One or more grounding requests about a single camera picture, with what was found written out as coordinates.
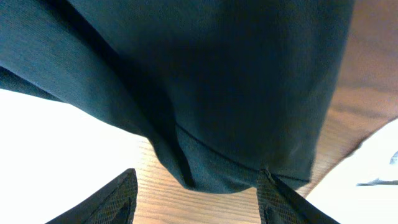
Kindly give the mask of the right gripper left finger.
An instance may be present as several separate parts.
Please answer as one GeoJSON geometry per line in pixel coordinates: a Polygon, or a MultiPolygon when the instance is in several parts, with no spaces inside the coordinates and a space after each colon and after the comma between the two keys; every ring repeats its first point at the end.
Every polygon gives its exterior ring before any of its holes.
{"type": "Polygon", "coordinates": [[[136,171],[130,168],[47,224],[132,224],[137,193],[136,171]]]}

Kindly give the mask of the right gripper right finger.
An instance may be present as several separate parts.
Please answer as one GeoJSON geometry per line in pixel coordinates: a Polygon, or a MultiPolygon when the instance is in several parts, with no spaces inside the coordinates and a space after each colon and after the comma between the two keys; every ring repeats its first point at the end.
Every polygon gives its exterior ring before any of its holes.
{"type": "Polygon", "coordinates": [[[262,224],[338,224],[268,170],[259,173],[257,200],[262,224]]]}

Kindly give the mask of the black leggings with red waistband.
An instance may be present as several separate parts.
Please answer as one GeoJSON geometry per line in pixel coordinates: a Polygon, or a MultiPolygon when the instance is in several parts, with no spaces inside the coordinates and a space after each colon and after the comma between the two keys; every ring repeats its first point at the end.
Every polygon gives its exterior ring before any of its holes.
{"type": "Polygon", "coordinates": [[[186,189],[309,183],[353,1],[1,1],[1,87],[146,137],[186,189]]]}

